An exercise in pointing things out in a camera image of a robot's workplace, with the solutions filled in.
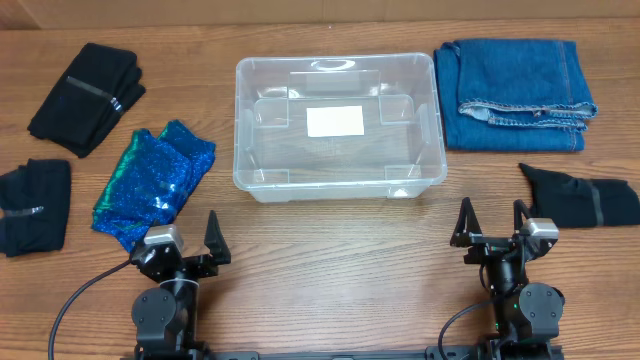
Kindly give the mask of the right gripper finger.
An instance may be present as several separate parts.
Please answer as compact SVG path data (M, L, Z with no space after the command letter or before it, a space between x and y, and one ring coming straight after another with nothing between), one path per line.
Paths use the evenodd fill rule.
M461 202L458 220L450 239L452 247L471 247L481 238L483 233L469 197Z
M529 208L523 200L518 199L513 203L514 208L514 230L519 231L524 223L531 217Z

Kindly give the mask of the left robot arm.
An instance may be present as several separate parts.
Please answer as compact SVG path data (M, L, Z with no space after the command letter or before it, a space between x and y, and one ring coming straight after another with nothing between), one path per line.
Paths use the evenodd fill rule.
M132 305L136 326L136 359L211 359L209 345L196 339L199 281L218 274L231 262L217 215L209 213L204 254L185 257L176 225L150 228L136 244L130 260L157 283Z

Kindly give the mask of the blue green sequin garment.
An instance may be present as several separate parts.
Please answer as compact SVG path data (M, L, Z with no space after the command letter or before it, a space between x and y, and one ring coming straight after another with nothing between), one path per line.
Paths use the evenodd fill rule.
M134 131L94 205L92 229L132 251L151 227L173 223L213 166L215 149L178 120L158 136Z

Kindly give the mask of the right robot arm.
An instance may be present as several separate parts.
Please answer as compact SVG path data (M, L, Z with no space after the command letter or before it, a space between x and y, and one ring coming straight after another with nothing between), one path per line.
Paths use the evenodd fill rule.
M471 200L461 202L450 245L465 248L464 263L477 265L481 285L489 298L452 316L438 336L439 355L446 359L444 335L460 317L492 307L496 332L466 351L470 359L561 359L562 350L551 345L559 335L565 297L560 290L534 283L526 264L545 256L559 239L559 229L548 218L535 218L521 200L514 208L514 233L494 237L483 233Z

